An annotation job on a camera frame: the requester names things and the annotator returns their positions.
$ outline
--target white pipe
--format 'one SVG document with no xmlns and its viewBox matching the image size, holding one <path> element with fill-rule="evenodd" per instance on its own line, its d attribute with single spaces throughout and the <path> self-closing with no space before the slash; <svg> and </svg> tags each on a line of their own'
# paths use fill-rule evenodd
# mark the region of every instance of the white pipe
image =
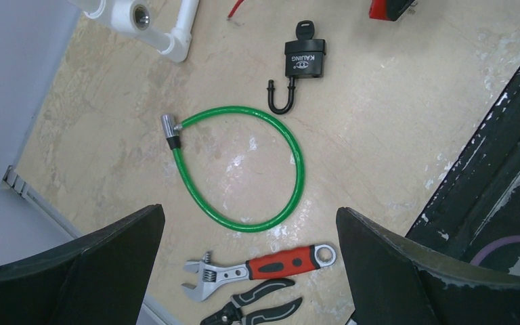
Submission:
<svg viewBox="0 0 520 325">
<path fill-rule="evenodd" d="M 188 56 L 192 42 L 192 25 L 200 0 L 182 0 L 176 26 L 170 33 L 163 33 L 152 27 L 154 17 L 146 0 L 69 0 L 85 11 L 88 18 L 100 24 L 143 41 L 155 47 L 160 54 L 174 62 L 182 62 Z M 143 22 L 139 23 L 137 9 Z"/>
<path fill-rule="evenodd" d="M 90 14 L 96 12 L 100 8 L 100 1 L 101 0 L 68 0 L 68 2 Z"/>
</svg>

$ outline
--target black padlock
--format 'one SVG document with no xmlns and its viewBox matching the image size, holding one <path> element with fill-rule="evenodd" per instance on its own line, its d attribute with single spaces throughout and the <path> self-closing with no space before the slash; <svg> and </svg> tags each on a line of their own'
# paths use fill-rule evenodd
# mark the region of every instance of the black padlock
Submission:
<svg viewBox="0 0 520 325">
<path fill-rule="evenodd" d="M 326 41 L 313 39 L 313 22 L 304 20 L 296 25 L 297 41 L 286 42 L 286 77 L 320 78 L 324 74 Z"/>
<path fill-rule="evenodd" d="M 303 20 L 296 25 L 297 41 L 286 42 L 285 74 L 288 77 L 288 103 L 284 108 L 274 105 L 274 80 L 268 81 L 268 107 L 274 114 L 285 114 L 294 105 L 294 92 L 297 78 L 320 78 L 324 75 L 324 56 L 326 41 L 313 39 L 315 28 L 310 20 Z"/>
</svg>

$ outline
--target red wire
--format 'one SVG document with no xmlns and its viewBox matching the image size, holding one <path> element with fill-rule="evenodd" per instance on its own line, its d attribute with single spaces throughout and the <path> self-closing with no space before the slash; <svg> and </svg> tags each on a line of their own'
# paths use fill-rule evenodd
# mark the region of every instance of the red wire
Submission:
<svg viewBox="0 0 520 325">
<path fill-rule="evenodd" d="M 238 0 L 236 2 L 236 4 L 232 7 L 232 10 L 230 10 L 230 13 L 228 14 L 228 19 L 230 19 L 230 18 L 232 18 L 232 16 L 234 16 L 234 13 L 236 12 L 236 10 L 238 10 L 238 7 L 240 7 L 242 2 L 244 2 L 244 0 Z"/>
</svg>

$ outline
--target green cable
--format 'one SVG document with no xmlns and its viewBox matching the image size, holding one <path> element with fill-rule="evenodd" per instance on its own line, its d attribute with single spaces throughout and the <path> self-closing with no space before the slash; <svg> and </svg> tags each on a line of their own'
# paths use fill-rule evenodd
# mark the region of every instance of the green cable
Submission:
<svg viewBox="0 0 520 325">
<path fill-rule="evenodd" d="M 238 223 L 228 219 L 223 216 L 220 212 L 216 211 L 210 204 L 202 197 L 202 194 L 198 191 L 192 178 L 190 178 L 190 174 L 188 173 L 188 169 L 186 168 L 186 164 L 184 162 L 184 157 L 182 156 L 182 151 L 180 148 L 173 149 L 174 160 L 176 161 L 176 165 L 178 167 L 178 171 L 180 172 L 180 177 L 182 181 L 186 185 L 186 189 L 196 202 L 196 204 L 206 213 L 212 220 L 220 223 L 222 226 L 229 228 L 231 230 L 237 232 L 262 232 L 264 230 L 268 230 L 282 221 L 284 221 L 287 217 L 289 217 L 294 209 L 298 206 L 300 199 L 302 197 L 302 192 L 304 191 L 304 160 L 302 158 L 302 152 L 300 151 L 300 145 L 294 138 L 294 135 L 284 123 L 280 122 L 277 118 L 272 115 L 262 112 L 261 110 L 257 110 L 254 108 L 249 108 L 245 106 L 224 106 L 218 108 L 212 108 L 210 110 L 206 110 L 204 112 L 198 113 L 192 117 L 187 118 L 181 123 L 182 128 L 189 127 L 190 125 L 194 125 L 206 118 L 210 118 L 217 115 L 222 114 L 245 114 L 260 118 L 264 120 L 271 126 L 273 126 L 278 132 L 280 132 L 290 149 L 292 150 L 292 155 L 294 156 L 294 160 L 296 162 L 296 182 L 294 185 L 294 190 L 292 192 L 292 196 L 290 200 L 286 204 L 286 206 L 272 219 L 268 221 L 264 221 L 256 224 L 244 224 Z"/>
</svg>

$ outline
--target beige floor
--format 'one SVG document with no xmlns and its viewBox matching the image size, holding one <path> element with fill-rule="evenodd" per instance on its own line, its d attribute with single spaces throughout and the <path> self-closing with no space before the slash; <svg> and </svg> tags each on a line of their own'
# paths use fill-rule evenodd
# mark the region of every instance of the beige floor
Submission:
<svg viewBox="0 0 520 325">
<path fill-rule="evenodd" d="M 163 30 L 179 2 L 151 1 Z M 186 298 L 180 284 L 196 278 L 181 267 L 208 249 L 213 261 L 232 264 L 337 245 L 342 206 L 405 234 L 520 65 L 520 1 L 421 1 L 397 23 L 367 19 L 369 1 L 352 0 L 248 0 L 228 22 L 233 3 L 201 2 L 183 64 L 81 19 L 18 167 L 83 232 L 161 203 L 167 224 L 148 292 L 184 324 L 253 286 L 224 286 L 204 303 Z M 305 155 L 303 199 L 271 231 L 226 230 L 186 192 L 159 116 L 227 104 L 267 110 L 268 79 L 282 105 L 284 43 L 304 19 L 328 42 L 328 56 L 325 77 L 299 81 L 297 103 L 282 117 Z M 263 123 L 227 116 L 182 135 L 198 187 L 226 215 L 261 221 L 288 200 L 290 151 Z M 352 312 L 341 261 L 296 280 L 252 309 L 303 295 L 286 324 L 343 324 Z"/>
</svg>

